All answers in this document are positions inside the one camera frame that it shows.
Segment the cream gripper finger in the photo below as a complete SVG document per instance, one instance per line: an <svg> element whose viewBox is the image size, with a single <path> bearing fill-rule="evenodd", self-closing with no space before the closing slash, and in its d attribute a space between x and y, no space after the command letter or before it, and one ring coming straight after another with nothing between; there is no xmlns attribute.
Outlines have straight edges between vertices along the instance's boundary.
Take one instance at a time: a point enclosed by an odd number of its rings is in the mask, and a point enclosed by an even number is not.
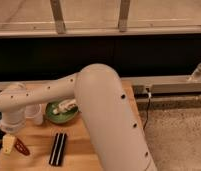
<svg viewBox="0 0 201 171"><path fill-rule="evenodd" d="M7 155L9 155L16 142L16 137L11 134L5 134L3 136L3 142L2 142L2 147L3 147L3 152Z"/></svg>

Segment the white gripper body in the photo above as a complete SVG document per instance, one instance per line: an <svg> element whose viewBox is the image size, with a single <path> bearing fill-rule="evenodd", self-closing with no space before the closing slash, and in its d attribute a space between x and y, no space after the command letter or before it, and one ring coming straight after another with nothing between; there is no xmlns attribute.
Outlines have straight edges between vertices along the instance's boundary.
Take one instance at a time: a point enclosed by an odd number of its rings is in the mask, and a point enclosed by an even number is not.
<svg viewBox="0 0 201 171"><path fill-rule="evenodd" d="M6 120L5 118L2 118L0 120L0 130L7 134L14 134L20 131L25 126L24 120L18 120L18 121L10 121Z"/></svg>

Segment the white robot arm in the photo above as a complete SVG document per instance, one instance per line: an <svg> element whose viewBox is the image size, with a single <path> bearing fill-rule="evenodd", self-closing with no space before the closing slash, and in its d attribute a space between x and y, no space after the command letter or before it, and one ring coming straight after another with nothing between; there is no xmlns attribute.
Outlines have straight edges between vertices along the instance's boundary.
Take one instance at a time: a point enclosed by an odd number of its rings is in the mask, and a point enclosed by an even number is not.
<svg viewBox="0 0 201 171"><path fill-rule="evenodd" d="M17 123L20 109L74 98L104 171L157 171L117 72L91 64L80 72L31 90L0 92L1 123Z"/></svg>

